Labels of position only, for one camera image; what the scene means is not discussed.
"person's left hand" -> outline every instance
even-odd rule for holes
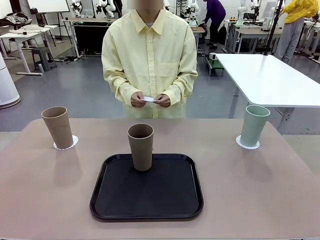
[[[170,98],[165,94],[159,94],[154,100],[156,100],[154,102],[155,104],[158,104],[163,108],[168,108],[171,105]]]

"hand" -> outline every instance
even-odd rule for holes
[[[170,98],[165,94],[159,94],[154,100],[156,100],[155,104],[159,104],[163,108],[168,108],[171,105]]]
[[[146,105],[146,101],[143,100],[144,96],[141,91],[135,92],[131,95],[131,105],[135,108],[142,108]]]

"black tray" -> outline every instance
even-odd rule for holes
[[[152,167],[135,170],[131,154],[102,164],[90,210],[105,221],[174,221],[197,216],[204,206],[194,161],[182,154],[153,154]]]

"gray plastic stool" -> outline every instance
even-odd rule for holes
[[[48,47],[36,47],[31,50],[34,68],[37,69],[42,64],[44,71],[49,71],[51,67],[57,67],[54,57]],[[35,61],[35,55],[39,55],[40,61]]]

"cup rim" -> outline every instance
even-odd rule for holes
[[[137,138],[137,137],[131,136],[131,135],[129,134],[129,130],[130,130],[130,128],[132,128],[133,126],[136,126],[136,125],[147,125],[147,126],[149,126],[149,127],[152,129],[152,133],[151,133],[149,136],[142,137],[142,138]],[[141,139],[147,139],[147,138],[149,138],[152,134],[154,134],[154,131],[155,131],[154,128],[153,128],[151,125],[147,124],[147,123],[137,123],[137,124],[133,124],[132,126],[130,126],[130,127],[128,128],[127,134],[128,134],[128,136],[129,136],[130,138],[132,138],[132,139],[141,140]]]
[[[58,115],[58,116],[52,116],[52,117],[44,116],[44,112],[45,112],[45,111],[50,110],[50,109],[56,109],[56,108],[62,108],[62,109],[64,109],[65,111],[64,111],[64,113],[62,113],[62,114],[60,114],[60,115]],[[45,118],[45,119],[55,119],[55,118],[59,118],[59,117],[63,116],[64,114],[67,113],[67,111],[68,111],[67,108],[64,107],[64,106],[52,106],[52,107],[47,108],[46,110],[43,110],[42,113],[41,113],[41,116],[42,116],[43,118]]]
[[[267,115],[256,115],[256,114],[253,114],[252,112],[248,111],[248,108],[249,108],[249,107],[259,107],[259,108],[263,108],[263,109],[265,109],[265,110],[268,111],[268,114],[267,114]],[[268,116],[271,114],[271,113],[270,113],[270,110],[269,110],[268,108],[266,108],[266,107],[264,107],[264,106],[260,106],[260,105],[255,105],[255,104],[247,106],[247,107],[245,108],[245,110],[246,110],[249,114],[251,114],[251,115],[253,115],[253,116],[256,116],[256,117],[268,117]]]

